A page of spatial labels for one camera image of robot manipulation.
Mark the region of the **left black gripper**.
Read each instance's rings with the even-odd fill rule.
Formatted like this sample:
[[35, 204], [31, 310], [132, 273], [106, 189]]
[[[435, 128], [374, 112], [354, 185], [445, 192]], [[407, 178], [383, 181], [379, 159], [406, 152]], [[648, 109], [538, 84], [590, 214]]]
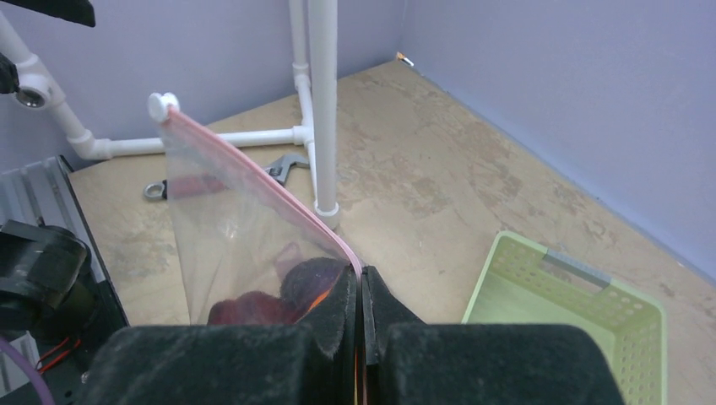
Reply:
[[95, 9], [89, 0], [2, 0], [53, 18], [95, 27]]

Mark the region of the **purple eggplant toy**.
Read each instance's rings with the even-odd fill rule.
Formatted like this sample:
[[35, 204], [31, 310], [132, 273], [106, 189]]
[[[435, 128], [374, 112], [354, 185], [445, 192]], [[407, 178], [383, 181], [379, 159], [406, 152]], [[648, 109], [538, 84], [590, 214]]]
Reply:
[[279, 297], [294, 311], [305, 314], [328, 295], [348, 265], [345, 260], [331, 257], [300, 262], [285, 275]]

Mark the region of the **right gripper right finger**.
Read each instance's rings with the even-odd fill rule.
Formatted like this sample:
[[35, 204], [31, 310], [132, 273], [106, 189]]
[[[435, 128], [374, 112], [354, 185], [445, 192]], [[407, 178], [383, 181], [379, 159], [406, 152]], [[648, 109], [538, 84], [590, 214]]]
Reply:
[[428, 324], [362, 268], [365, 404], [622, 404], [582, 329]]

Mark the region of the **clear pink zip bag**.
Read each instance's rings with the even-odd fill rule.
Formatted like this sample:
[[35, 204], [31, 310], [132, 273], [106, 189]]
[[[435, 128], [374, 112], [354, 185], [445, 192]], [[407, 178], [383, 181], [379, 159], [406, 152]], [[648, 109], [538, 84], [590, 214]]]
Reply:
[[165, 199], [189, 319], [250, 291], [279, 297], [285, 275], [314, 257], [361, 260], [299, 199], [207, 127], [171, 93], [153, 93], [148, 111], [165, 149]]

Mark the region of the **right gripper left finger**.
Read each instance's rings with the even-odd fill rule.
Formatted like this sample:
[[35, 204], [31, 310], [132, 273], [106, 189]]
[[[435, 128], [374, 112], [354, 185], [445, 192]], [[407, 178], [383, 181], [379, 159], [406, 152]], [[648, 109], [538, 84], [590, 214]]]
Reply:
[[297, 323], [140, 326], [115, 332], [81, 404], [351, 404], [358, 283], [344, 269]]

